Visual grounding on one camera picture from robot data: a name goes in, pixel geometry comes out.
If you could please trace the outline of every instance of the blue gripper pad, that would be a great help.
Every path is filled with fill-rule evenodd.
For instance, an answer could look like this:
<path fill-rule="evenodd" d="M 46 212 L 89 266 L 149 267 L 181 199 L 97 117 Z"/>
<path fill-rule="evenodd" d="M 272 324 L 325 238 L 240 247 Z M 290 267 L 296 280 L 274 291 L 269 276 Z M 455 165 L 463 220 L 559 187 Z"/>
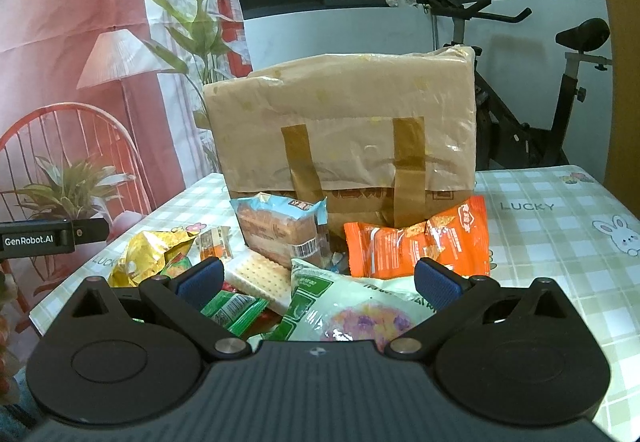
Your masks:
<path fill-rule="evenodd" d="M 423 260 L 415 265 L 414 283 L 415 289 L 436 309 L 436 312 L 462 296 L 460 285 Z"/>
<path fill-rule="evenodd" d="M 174 281 L 176 295 L 196 310 L 202 310 L 222 289 L 225 268 L 219 259 L 208 258 L 191 267 Z"/>

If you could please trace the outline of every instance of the cartoon rabbit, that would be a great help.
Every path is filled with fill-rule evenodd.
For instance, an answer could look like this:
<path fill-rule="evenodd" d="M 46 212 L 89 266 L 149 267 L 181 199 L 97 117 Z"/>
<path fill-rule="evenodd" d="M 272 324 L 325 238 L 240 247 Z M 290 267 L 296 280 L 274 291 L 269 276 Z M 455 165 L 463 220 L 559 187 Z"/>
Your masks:
<path fill-rule="evenodd" d="M 608 234 L 616 247 L 629 256 L 637 256 L 640 252 L 640 239 L 637 232 L 628 228 L 621 216 L 613 217 L 613 224 L 596 220 L 593 227 Z"/>

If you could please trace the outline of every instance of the small orange package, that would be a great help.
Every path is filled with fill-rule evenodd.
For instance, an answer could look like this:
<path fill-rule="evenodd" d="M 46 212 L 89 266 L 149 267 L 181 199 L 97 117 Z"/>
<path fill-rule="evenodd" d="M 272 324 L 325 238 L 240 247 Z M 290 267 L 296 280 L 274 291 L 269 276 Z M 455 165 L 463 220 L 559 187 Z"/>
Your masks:
<path fill-rule="evenodd" d="M 404 229 L 351 222 L 344 225 L 354 278 L 410 276 L 431 258 L 460 276 L 489 275 L 489 231 L 482 196 Z"/>

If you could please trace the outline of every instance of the green and white tablecloth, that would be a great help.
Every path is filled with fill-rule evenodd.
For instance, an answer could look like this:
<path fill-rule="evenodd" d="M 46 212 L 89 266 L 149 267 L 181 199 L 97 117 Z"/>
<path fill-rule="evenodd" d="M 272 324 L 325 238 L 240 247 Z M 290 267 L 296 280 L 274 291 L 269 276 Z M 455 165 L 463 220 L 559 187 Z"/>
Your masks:
<path fill-rule="evenodd" d="M 492 277 L 503 286 L 554 278 L 602 346 L 612 369 L 597 424 L 624 442 L 640 436 L 640 222 L 577 167 L 478 173 L 490 232 Z M 31 320 L 45 332 L 79 283 L 105 278 L 142 230 L 194 223 L 231 227 L 244 248 L 222 175 L 212 174 L 153 212 L 44 298 Z"/>

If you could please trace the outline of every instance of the red chair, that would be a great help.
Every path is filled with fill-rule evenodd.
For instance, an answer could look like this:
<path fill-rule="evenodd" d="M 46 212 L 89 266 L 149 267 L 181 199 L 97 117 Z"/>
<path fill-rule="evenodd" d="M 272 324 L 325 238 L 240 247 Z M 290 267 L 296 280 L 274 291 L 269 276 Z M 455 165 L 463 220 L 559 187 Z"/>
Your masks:
<path fill-rule="evenodd" d="M 0 137 L 0 222 L 30 218 L 31 211 L 18 205 L 15 192 L 31 183 L 46 183 L 37 156 L 57 166 L 63 160 L 73 163 L 91 158 L 100 167 L 114 166 L 116 173 L 134 175 L 133 180 L 117 186 L 120 198 L 107 202 L 108 221 L 125 211 L 145 216 L 155 208 L 140 154 L 124 126 L 100 108 L 60 102 L 31 112 Z M 75 254 L 80 258 L 58 255 L 2 262 L 2 271 L 12 274 L 18 285 L 22 314 L 27 315 L 93 255 L 86 251 L 89 258 L 82 260 L 82 253 Z M 23 318 L 16 330 L 28 326 L 28 319 Z"/>

